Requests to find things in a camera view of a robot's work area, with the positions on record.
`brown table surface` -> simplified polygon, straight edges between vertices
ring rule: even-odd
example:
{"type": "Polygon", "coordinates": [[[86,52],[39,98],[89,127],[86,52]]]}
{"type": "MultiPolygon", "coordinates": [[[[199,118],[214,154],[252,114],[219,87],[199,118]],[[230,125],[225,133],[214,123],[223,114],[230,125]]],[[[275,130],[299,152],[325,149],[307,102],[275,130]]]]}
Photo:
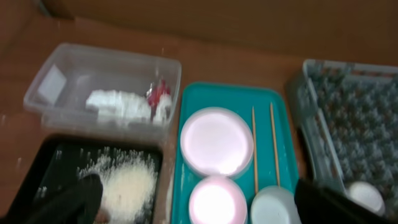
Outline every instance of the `brown table surface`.
{"type": "MultiPolygon", "coordinates": [[[[271,88],[284,99],[284,84],[303,63],[303,58],[139,32],[87,19],[65,21],[34,16],[0,58],[0,215],[7,212],[44,138],[58,132],[41,127],[40,116],[23,109],[23,97],[46,58],[62,42],[175,58],[182,64],[181,90],[195,81],[233,83],[271,88]]],[[[163,146],[154,223],[168,223],[170,219],[178,117],[179,110],[170,139],[163,146]]],[[[300,176],[305,176],[305,163],[293,129],[292,137],[300,176]]]]}

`plastic container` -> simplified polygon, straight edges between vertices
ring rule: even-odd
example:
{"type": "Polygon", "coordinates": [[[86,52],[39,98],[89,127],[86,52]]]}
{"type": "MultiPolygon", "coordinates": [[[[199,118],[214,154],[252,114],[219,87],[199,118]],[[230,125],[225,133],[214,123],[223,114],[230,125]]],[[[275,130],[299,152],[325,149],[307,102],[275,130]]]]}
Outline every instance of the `plastic container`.
{"type": "Polygon", "coordinates": [[[232,180],[222,176],[208,177],[192,191],[189,217],[194,224],[244,224],[248,219],[246,199],[232,180]]]}
{"type": "Polygon", "coordinates": [[[216,107],[191,115],[180,143],[185,162],[202,176],[239,177],[248,169],[254,150],[246,122],[233,111],[216,107]]]}
{"type": "Polygon", "coordinates": [[[278,186],[260,190],[251,204],[250,217],[253,224],[301,224],[293,194],[278,186]]]}
{"type": "Polygon", "coordinates": [[[168,136],[180,88],[179,61],[101,49],[60,44],[42,65],[24,97],[29,111],[42,113],[42,123],[56,128],[161,141],[168,136]],[[134,121],[128,127],[97,122],[97,111],[86,109],[93,90],[117,90],[144,96],[151,83],[165,80],[172,108],[164,125],[134,121]]]}

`black tray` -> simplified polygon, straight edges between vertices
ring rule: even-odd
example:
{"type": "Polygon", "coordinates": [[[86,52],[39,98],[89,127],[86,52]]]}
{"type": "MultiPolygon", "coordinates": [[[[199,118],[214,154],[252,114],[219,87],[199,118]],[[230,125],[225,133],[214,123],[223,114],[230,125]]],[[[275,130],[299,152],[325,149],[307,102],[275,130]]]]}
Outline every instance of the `black tray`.
{"type": "MultiPolygon", "coordinates": [[[[150,156],[154,171],[157,172],[157,181],[159,181],[163,155],[157,146],[54,135],[47,138],[41,145],[7,216],[17,215],[21,210],[41,201],[44,187],[46,188],[45,195],[47,195],[76,182],[79,179],[78,170],[86,168],[90,160],[96,162],[98,150],[100,149],[102,153],[105,147],[109,148],[108,155],[112,159],[114,159],[114,151],[117,149],[142,152],[142,159],[145,162],[150,156]]],[[[154,201],[155,199],[152,201],[152,205],[145,209],[142,218],[136,220],[135,223],[152,223],[154,201]]]]}

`white powder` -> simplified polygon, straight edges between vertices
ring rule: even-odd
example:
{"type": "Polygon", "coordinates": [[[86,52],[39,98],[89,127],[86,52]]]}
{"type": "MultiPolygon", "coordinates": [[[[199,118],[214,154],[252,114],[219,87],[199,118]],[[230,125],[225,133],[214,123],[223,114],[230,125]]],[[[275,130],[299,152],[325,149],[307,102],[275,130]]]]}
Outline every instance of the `white powder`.
{"type": "Polygon", "coordinates": [[[115,121],[127,126],[129,120],[150,121],[151,108],[145,97],[123,91],[95,90],[86,100],[86,107],[98,110],[98,121],[115,121]]]}
{"type": "Polygon", "coordinates": [[[159,104],[156,107],[154,116],[155,124],[163,124],[167,120],[167,110],[172,107],[172,97],[169,94],[163,94],[160,97],[159,104]]]}
{"type": "MultiPolygon", "coordinates": [[[[171,106],[172,98],[169,94],[160,96],[153,122],[158,125],[165,124],[171,106]]],[[[147,99],[135,93],[95,90],[86,100],[86,107],[98,111],[100,123],[114,121],[118,126],[126,127],[132,120],[149,122],[151,119],[152,108],[147,99]]]]}
{"type": "Polygon", "coordinates": [[[101,177],[101,207],[109,213],[109,223],[132,223],[152,207],[157,173],[153,162],[145,163],[141,159],[142,153],[118,150],[116,154],[116,159],[102,155],[96,164],[82,170],[80,177],[89,173],[101,177]]]}

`red object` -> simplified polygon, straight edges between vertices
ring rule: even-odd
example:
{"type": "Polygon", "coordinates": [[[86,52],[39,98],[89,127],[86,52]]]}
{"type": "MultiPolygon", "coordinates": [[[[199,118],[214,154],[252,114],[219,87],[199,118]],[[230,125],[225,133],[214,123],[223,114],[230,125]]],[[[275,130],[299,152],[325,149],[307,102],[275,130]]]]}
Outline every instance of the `red object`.
{"type": "Polygon", "coordinates": [[[166,85],[166,81],[162,80],[160,85],[158,85],[156,88],[154,88],[152,90],[152,92],[150,93],[150,95],[148,96],[148,104],[150,106],[157,106],[159,101],[160,101],[160,97],[163,94],[170,94],[170,87],[168,87],[166,85]]]}

